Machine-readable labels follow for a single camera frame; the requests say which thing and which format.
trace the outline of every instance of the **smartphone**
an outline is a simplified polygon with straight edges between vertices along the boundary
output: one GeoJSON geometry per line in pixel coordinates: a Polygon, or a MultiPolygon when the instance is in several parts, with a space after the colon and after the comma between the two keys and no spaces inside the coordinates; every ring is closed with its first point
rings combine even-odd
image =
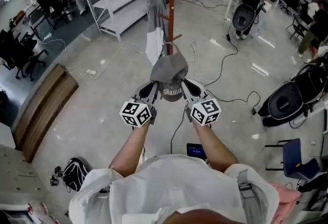
{"type": "Polygon", "coordinates": [[[206,160],[206,154],[201,144],[187,143],[187,155],[191,157],[198,157],[206,160]]]}

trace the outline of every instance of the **gray cap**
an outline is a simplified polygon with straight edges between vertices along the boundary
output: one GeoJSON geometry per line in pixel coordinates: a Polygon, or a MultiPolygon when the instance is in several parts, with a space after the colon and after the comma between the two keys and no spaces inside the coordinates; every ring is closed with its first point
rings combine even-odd
{"type": "Polygon", "coordinates": [[[165,43],[163,47],[161,55],[153,66],[150,80],[159,83],[159,91],[165,100],[175,102],[182,97],[181,80],[188,73],[188,64],[174,43],[165,43]],[[163,47],[166,44],[173,46],[173,54],[164,55],[163,47]]]}

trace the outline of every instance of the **stroller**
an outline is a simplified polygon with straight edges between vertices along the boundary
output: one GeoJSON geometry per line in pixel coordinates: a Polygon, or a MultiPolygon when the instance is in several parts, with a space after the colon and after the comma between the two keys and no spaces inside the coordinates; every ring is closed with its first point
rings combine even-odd
{"type": "Polygon", "coordinates": [[[328,54],[304,64],[296,76],[284,83],[263,103],[258,114],[265,127],[276,127],[292,121],[308,110],[326,94],[328,54]]]}
{"type": "Polygon", "coordinates": [[[236,30],[245,31],[253,23],[261,9],[266,12],[263,5],[263,0],[241,0],[232,19],[232,24],[236,30]]]}

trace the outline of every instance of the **white box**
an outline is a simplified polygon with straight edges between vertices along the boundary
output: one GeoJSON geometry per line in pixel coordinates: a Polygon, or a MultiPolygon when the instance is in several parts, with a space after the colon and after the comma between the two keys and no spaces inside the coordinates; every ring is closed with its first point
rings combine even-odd
{"type": "Polygon", "coordinates": [[[151,118],[148,105],[136,102],[125,101],[119,114],[125,124],[138,128],[142,127],[151,118]]]}
{"type": "Polygon", "coordinates": [[[217,121],[221,111],[216,99],[210,99],[193,104],[191,117],[202,126],[206,126],[217,121]]]}

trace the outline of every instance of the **gray floor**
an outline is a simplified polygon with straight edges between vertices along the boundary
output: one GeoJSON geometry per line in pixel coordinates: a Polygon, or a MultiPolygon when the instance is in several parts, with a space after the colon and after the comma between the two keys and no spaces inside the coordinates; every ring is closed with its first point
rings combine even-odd
{"type": "MultiPolygon", "coordinates": [[[[227,0],[202,1],[207,6],[227,3],[227,0]]],[[[222,58],[235,52],[226,40],[231,22],[223,19],[225,9],[218,7],[208,10],[176,0],[174,33],[182,34],[176,43],[185,58],[193,60],[194,53],[188,48],[188,44],[193,40],[197,42],[196,78],[205,83],[213,81],[220,74],[222,58]]],[[[260,17],[264,17],[264,23],[260,32],[254,26],[254,38],[235,41],[233,30],[230,31],[232,43],[238,47],[239,52],[225,60],[221,79],[209,86],[221,99],[246,99],[255,90],[261,95],[262,103],[284,81],[292,77],[306,60],[306,57],[300,59],[296,53],[300,41],[296,38],[289,40],[291,30],[285,30],[292,21],[290,16],[280,9],[271,9],[260,17]],[[266,70],[268,75],[252,69],[253,64],[266,70]]],[[[139,51],[144,51],[146,33],[147,22],[141,20],[125,32],[122,38],[132,42],[139,51]]],[[[61,183],[57,187],[51,187],[49,174],[57,166],[65,167],[71,157],[83,157],[94,169],[108,166],[131,132],[131,128],[119,116],[122,104],[139,85],[149,80],[152,68],[145,54],[137,53],[131,45],[122,45],[115,37],[107,34],[96,35],[91,42],[77,37],[68,46],[68,54],[67,67],[78,70],[92,69],[99,73],[108,61],[110,64],[97,79],[88,76],[80,78],[80,72],[71,72],[79,83],[79,89],[51,126],[33,161],[34,168],[49,191],[47,204],[60,223],[70,223],[64,213],[75,192],[67,193],[61,183]],[[121,46],[122,51],[111,60],[121,46]]],[[[194,72],[195,63],[189,63],[187,77],[193,79],[194,72]]],[[[307,119],[297,130],[291,129],[288,124],[264,128],[261,119],[251,114],[251,108],[257,101],[258,96],[253,94],[248,103],[220,102],[222,114],[213,124],[213,130],[240,163],[252,166],[270,182],[285,185],[290,181],[295,188],[297,180],[284,177],[282,172],[265,171],[266,165],[280,166],[281,153],[277,149],[265,150],[263,146],[275,144],[278,140],[299,137],[303,160],[318,156],[323,113],[307,119]]],[[[181,99],[169,103],[162,99],[157,100],[155,106],[158,116],[146,139],[146,158],[170,152],[170,140],[181,121],[185,101],[181,99]]],[[[189,142],[199,141],[192,125],[185,119],[173,140],[173,153],[186,154],[186,144],[189,142]]]]}
{"type": "MultiPolygon", "coordinates": [[[[46,49],[49,54],[43,54],[40,59],[46,62],[46,66],[37,65],[33,71],[33,78],[35,81],[31,82],[29,80],[29,76],[26,78],[20,78],[19,80],[15,79],[16,69],[8,70],[4,66],[0,66],[0,88],[5,90],[8,95],[8,101],[5,105],[5,117],[3,119],[3,123],[8,126],[12,126],[19,108],[22,106],[29,92],[32,90],[33,86],[37,82],[37,80],[41,77],[45,69],[58,57],[58,55],[64,50],[65,46],[62,41],[54,41],[56,39],[62,39],[66,46],[71,43],[78,35],[80,35],[86,28],[88,28],[92,23],[94,23],[92,14],[90,10],[82,16],[79,15],[79,11],[75,4],[70,8],[70,11],[74,12],[72,16],[72,21],[66,24],[64,21],[61,21],[56,30],[52,30],[52,28],[48,25],[46,21],[43,21],[39,27],[37,28],[39,35],[42,39],[46,37],[46,35],[51,32],[52,36],[47,40],[44,40],[42,44],[41,41],[34,36],[33,39],[38,41],[34,49],[34,54],[37,55],[41,52],[42,49],[46,49]]],[[[28,23],[24,25],[22,28],[22,34],[25,31],[32,33],[28,23]]]]}

